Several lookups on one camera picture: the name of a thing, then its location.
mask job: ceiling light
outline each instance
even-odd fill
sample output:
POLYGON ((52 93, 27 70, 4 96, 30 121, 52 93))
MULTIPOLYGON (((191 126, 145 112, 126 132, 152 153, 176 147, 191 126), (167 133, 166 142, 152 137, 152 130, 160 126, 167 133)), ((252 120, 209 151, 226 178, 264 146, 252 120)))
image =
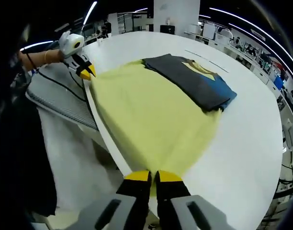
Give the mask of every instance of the ceiling light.
POLYGON ((134 11, 134 13, 139 12, 139 11, 144 11, 144 10, 147 10, 147 8, 139 9, 137 11, 134 11))
POLYGON ((98 3, 97 1, 94 1, 93 4, 91 5, 91 7, 90 7, 90 9, 89 9, 89 11, 88 11, 88 13, 87 13, 87 15, 86 15, 86 18, 85 18, 85 20, 84 20, 83 25, 86 24, 86 22, 87 22, 87 20, 88 20, 88 18, 89 18, 89 16, 90 16, 90 14, 91 14, 91 11, 93 10, 93 8, 95 7, 95 5, 96 5, 97 3, 98 3))
POLYGON ((202 15, 202 14, 199 14, 199 17, 205 17, 205 18, 211 18, 211 17, 209 17, 209 16, 206 16, 206 15, 202 15))
POLYGON ((118 18, 121 18, 121 17, 126 16, 126 15, 128 15, 128 13, 123 14, 123 15, 119 16, 118 18))
POLYGON ((241 20, 243 20, 243 21, 245 21, 245 22, 247 22, 247 23, 249 23, 250 25, 252 25, 252 26, 254 26, 255 28, 257 28, 257 29, 259 29, 260 31, 262 31, 265 35, 267 35, 269 38, 271 38, 287 55, 288 55, 288 57, 292 60, 292 62, 293 62, 293 58, 292 58, 292 56, 287 52, 287 50, 285 50, 285 48, 284 47, 282 47, 281 46, 281 44, 278 42, 278 41, 276 41, 270 34, 268 34, 267 32, 265 32, 264 30, 262 30, 261 28, 259 28, 258 26, 256 26, 255 24, 253 24, 253 23, 251 23, 251 22, 249 22, 248 20, 245 20, 244 18, 241 18, 241 17, 239 17, 239 16, 237 16, 237 15, 234 15, 234 14, 232 14, 232 13, 229 13, 229 12, 226 12, 226 11, 222 11, 222 10, 219 10, 219 9, 216 9, 216 8, 211 8, 210 7, 210 9, 211 10, 214 10, 214 11, 219 11, 219 12, 222 12, 222 13, 226 13, 226 14, 229 14, 229 15, 231 15, 231 16, 234 16, 234 17, 236 17, 236 18, 238 18, 238 19, 241 19, 241 20))
POLYGON ((288 69, 288 70, 290 71, 290 73, 293 75, 291 69, 286 65, 286 63, 281 59, 281 57, 280 57, 277 53, 275 53, 275 52, 273 51, 273 49, 271 49, 266 43, 264 43, 263 41, 261 41, 259 38, 257 38, 257 37, 254 36, 253 34, 251 34, 251 33, 247 32, 247 31, 245 31, 244 29, 241 29, 240 27, 235 26, 235 25, 233 25, 232 23, 229 23, 229 24, 232 25, 233 27, 235 27, 235 28, 237 28, 237 29, 239 29, 239 30, 241 30, 241 31, 243 31, 243 32, 245 32, 245 33, 251 35, 251 36, 254 37, 256 40, 258 40, 260 43, 262 43, 262 44, 263 44, 265 47, 267 47, 272 53, 274 53, 274 54, 279 58, 279 60, 281 60, 281 62, 287 67, 287 69, 288 69))
POLYGON ((74 22, 80 21, 80 20, 82 20, 82 19, 83 19, 83 17, 78 18, 78 19, 76 19, 74 22))
POLYGON ((55 31, 55 32, 58 32, 58 31, 60 31, 60 30, 62 30, 62 29, 65 29, 68 25, 70 25, 70 24, 69 24, 69 23, 66 23, 66 24, 62 25, 61 27, 57 28, 57 29, 54 30, 54 31, 55 31))
POLYGON ((20 49, 20 51, 24 50, 24 49, 28 49, 28 48, 31 48, 33 46, 38 46, 38 45, 42 45, 42 44, 46 44, 46 43, 52 43, 53 41, 47 41, 47 42, 38 42, 38 43, 35 43, 35 44, 32 44, 32 45, 29 45, 29 46, 26 46, 22 49, 20 49))

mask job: person's arm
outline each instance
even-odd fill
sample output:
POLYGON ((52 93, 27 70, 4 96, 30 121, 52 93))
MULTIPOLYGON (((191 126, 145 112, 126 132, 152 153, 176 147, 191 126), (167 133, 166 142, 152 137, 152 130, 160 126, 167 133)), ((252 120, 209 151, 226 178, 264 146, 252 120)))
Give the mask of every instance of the person's arm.
MULTIPOLYGON (((58 63, 64 59, 59 49, 43 51, 40 53, 31 53, 28 55, 36 67, 41 67, 44 64, 58 63)), ((28 59, 27 55, 23 54, 21 51, 19 51, 19 59, 27 71, 34 69, 33 64, 28 59)))

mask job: white table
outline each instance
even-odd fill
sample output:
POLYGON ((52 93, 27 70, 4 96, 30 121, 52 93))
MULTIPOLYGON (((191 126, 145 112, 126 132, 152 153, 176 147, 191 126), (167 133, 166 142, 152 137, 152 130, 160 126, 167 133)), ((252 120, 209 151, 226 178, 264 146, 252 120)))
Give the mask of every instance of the white table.
MULTIPOLYGON (((182 178, 192 195, 202 196, 223 211, 229 225, 237 230, 256 229, 272 201, 282 162, 280 113, 267 86, 226 54, 176 35, 155 32, 121 34, 104 39, 100 45, 92 43, 85 47, 85 51, 97 74, 133 60, 171 53, 196 60, 227 82, 238 95, 223 112, 209 148, 182 178)), ((131 169, 97 113, 89 84, 85 86, 108 150, 123 175, 130 173, 131 169)), ((149 207, 157 214, 155 198, 150 199, 149 207)))
POLYGON ((216 49, 220 50, 223 53, 226 53, 227 55, 229 55, 230 57, 232 57, 234 59, 236 59, 237 56, 242 57, 243 59, 245 59, 247 62, 249 62, 251 64, 250 70, 264 84, 267 84, 268 81, 270 81, 269 74, 267 74, 262 68, 260 68, 258 62, 256 60, 254 60, 252 57, 250 57, 248 54, 246 54, 245 52, 241 52, 240 50, 238 50, 236 47, 234 47, 232 45, 222 44, 222 43, 220 43, 218 41, 214 41, 212 39, 209 39, 207 37, 204 37, 204 36, 196 34, 196 33, 191 33, 191 32, 184 32, 184 33, 187 34, 187 35, 194 35, 194 36, 197 36, 197 37, 200 37, 200 38, 203 38, 203 39, 208 39, 209 40, 209 43, 208 43, 209 46, 215 47, 216 49))
POLYGON ((94 37, 88 37, 88 38, 85 39, 85 43, 87 43, 88 41, 90 41, 92 39, 98 38, 99 36, 102 36, 102 34, 98 34, 98 35, 96 35, 94 37))

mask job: folded shirt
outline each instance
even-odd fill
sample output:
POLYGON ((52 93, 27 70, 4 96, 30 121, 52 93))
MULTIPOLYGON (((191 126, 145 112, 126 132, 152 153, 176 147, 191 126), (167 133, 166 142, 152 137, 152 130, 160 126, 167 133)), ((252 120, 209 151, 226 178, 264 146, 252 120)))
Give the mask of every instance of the folded shirt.
POLYGON ((192 60, 166 54, 145 58, 143 63, 176 84, 205 111, 224 110, 237 95, 218 74, 192 60))

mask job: yellow shirt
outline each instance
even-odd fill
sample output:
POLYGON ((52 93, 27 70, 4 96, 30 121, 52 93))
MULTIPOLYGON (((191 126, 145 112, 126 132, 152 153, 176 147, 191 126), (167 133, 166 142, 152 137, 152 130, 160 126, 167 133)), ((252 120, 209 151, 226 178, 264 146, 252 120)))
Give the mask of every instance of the yellow shirt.
POLYGON ((138 165, 132 170, 153 176, 157 170, 182 175, 214 137, 221 114, 204 113, 141 60, 92 78, 91 91, 120 152, 138 165))

